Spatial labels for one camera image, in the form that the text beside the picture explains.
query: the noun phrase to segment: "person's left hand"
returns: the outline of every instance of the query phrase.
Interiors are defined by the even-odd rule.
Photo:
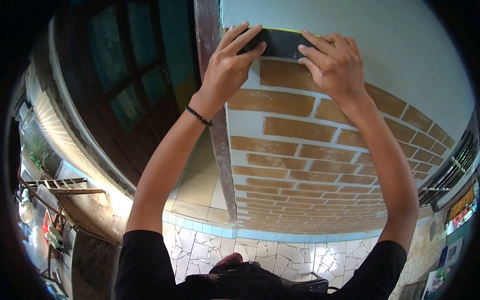
[[[261,42],[255,49],[237,55],[262,30],[257,24],[242,34],[248,25],[245,21],[225,33],[210,58],[202,87],[192,97],[189,106],[207,120],[211,120],[247,81],[250,65],[265,51],[266,43]]]

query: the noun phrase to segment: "hand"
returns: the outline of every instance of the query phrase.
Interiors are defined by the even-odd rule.
[[[190,107],[208,120],[247,81],[250,65],[265,51],[266,43],[261,42],[255,49],[237,55],[262,30],[262,26],[257,24],[242,34],[248,25],[248,22],[243,22],[225,33],[210,58],[202,87],[192,97]]]
[[[299,63],[307,66],[315,83],[341,109],[369,99],[363,79],[363,59],[353,38],[338,33],[319,38],[305,29],[302,35],[315,47],[299,45],[299,51],[306,56]]]

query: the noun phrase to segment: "black beaded bracelet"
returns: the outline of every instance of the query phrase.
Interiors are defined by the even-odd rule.
[[[190,113],[192,113],[194,116],[196,116],[200,121],[202,121],[202,123],[205,125],[205,126],[208,126],[208,127],[211,127],[213,124],[207,120],[205,120],[204,118],[202,118],[202,116],[200,116],[195,110],[191,109],[190,107],[188,107],[188,105],[185,105],[185,109],[188,110]]]

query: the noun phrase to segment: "black sanding block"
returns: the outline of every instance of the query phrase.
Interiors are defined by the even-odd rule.
[[[282,57],[287,59],[299,59],[305,57],[300,53],[300,44],[313,47],[313,45],[301,35],[300,31],[276,28],[264,28],[257,34],[239,54],[255,48],[260,42],[266,42],[267,48],[262,56]]]

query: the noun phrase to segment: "dark wooden door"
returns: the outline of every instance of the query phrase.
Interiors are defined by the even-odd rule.
[[[180,115],[167,71],[158,1],[88,0],[74,5],[71,13],[78,55],[71,65],[82,75],[82,84],[71,86],[73,94],[75,87],[87,90],[86,96],[72,95],[73,101],[83,120],[91,120],[85,124],[101,146],[102,136],[114,141],[102,149],[109,157],[122,152],[126,159],[113,162],[136,185]],[[90,128],[99,124],[102,129]]]

